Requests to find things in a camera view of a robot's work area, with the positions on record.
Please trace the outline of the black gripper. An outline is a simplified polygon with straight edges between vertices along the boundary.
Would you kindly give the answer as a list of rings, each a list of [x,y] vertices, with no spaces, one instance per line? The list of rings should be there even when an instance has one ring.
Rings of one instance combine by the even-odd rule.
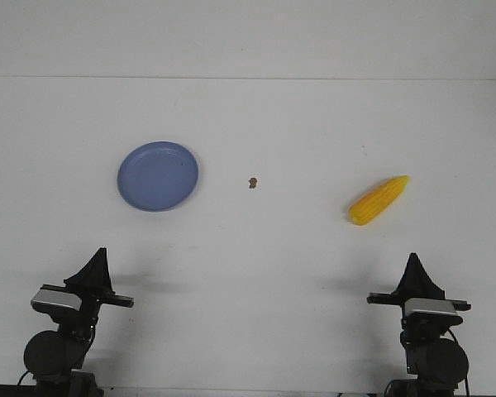
[[[72,309],[43,309],[58,326],[59,331],[85,331],[98,323],[103,305],[132,308],[132,297],[118,295],[112,288],[108,268],[107,248],[99,248],[88,263],[75,275],[64,280],[64,286],[42,285],[40,289],[52,289],[76,294],[82,299],[79,311]]]
[[[408,298],[413,291],[413,262],[418,297]],[[402,311],[403,329],[430,328],[447,331],[461,325],[460,312],[471,310],[471,304],[464,300],[444,299],[445,291],[437,286],[425,271],[417,253],[410,253],[403,276],[392,294],[369,293],[368,304],[398,306]]]

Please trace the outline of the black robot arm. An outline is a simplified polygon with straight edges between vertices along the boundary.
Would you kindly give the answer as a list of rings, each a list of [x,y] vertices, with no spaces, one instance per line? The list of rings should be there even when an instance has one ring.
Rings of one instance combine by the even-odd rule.
[[[26,344],[23,361],[36,382],[35,396],[103,396],[92,372],[82,371],[96,335],[103,305],[131,308],[134,299],[112,288],[107,249],[99,248],[86,265],[62,286],[43,284],[31,307],[57,325]]]
[[[469,358],[451,329],[463,323],[460,313],[471,310],[471,304],[448,299],[425,271],[417,253],[409,254],[393,292],[371,292],[366,301],[401,308],[399,341],[406,371],[414,376],[391,380],[384,396],[452,396],[460,383],[470,395]]]

